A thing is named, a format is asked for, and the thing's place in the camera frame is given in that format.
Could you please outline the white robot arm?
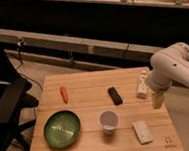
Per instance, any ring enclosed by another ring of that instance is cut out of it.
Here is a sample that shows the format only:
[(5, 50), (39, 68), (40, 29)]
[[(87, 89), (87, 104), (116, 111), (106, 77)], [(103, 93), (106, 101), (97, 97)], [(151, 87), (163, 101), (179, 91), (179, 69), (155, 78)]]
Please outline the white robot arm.
[(152, 107), (159, 109), (173, 80), (189, 88), (189, 45), (181, 42), (153, 54), (150, 60), (152, 70), (146, 77), (146, 84), (152, 90)]

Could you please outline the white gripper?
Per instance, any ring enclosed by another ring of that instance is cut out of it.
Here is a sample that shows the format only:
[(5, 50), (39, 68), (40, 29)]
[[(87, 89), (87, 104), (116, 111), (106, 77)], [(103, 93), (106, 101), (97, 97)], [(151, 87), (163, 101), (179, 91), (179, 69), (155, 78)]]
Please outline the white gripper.
[(146, 84), (150, 87), (152, 92), (152, 106), (154, 109), (159, 109), (163, 102), (163, 91), (167, 91), (172, 84), (172, 80), (157, 71), (150, 72), (146, 77)]

